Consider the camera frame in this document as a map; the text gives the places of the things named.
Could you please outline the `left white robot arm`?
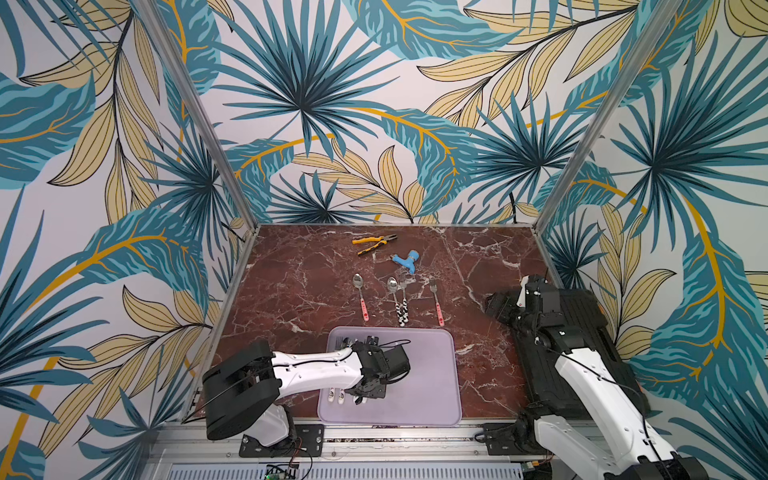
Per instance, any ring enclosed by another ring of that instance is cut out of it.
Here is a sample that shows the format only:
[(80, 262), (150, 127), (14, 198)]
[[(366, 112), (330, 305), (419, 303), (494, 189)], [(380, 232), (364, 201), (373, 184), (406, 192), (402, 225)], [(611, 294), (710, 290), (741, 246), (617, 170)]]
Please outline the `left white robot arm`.
[(218, 441), (244, 434), (272, 447), (293, 435), (279, 400), (324, 389), (357, 402), (383, 399), (387, 387), (410, 369), (403, 346), (381, 346), (376, 337), (316, 354), (277, 352), (258, 340), (203, 375), (206, 437)]

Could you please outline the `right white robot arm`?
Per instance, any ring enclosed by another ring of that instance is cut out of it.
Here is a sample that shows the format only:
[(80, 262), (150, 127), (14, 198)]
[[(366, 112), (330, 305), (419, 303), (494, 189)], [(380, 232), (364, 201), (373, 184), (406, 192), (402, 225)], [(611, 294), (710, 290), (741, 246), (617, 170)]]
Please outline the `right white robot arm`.
[(707, 478), (650, 425), (593, 293), (534, 275), (489, 296), (485, 313), (511, 329), (529, 398), (515, 422), (483, 425), (489, 454), (549, 453), (581, 479)]

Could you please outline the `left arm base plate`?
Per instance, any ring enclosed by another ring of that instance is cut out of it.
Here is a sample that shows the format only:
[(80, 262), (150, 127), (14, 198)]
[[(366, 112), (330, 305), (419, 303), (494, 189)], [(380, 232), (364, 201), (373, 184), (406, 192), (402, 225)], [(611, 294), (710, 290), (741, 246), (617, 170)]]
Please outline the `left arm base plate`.
[(244, 435), (238, 455), (240, 458), (319, 457), (323, 450), (325, 426), (320, 423), (299, 424), (289, 428), (289, 435), (274, 445), (265, 447), (255, 437)]

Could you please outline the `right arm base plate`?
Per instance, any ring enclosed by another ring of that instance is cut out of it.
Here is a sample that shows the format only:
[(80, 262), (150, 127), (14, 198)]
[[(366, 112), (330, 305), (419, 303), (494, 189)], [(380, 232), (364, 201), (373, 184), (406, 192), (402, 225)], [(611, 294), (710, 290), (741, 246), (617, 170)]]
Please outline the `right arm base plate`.
[(539, 449), (530, 442), (523, 427), (513, 423), (485, 423), (474, 440), (482, 443), (489, 456), (538, 454)]

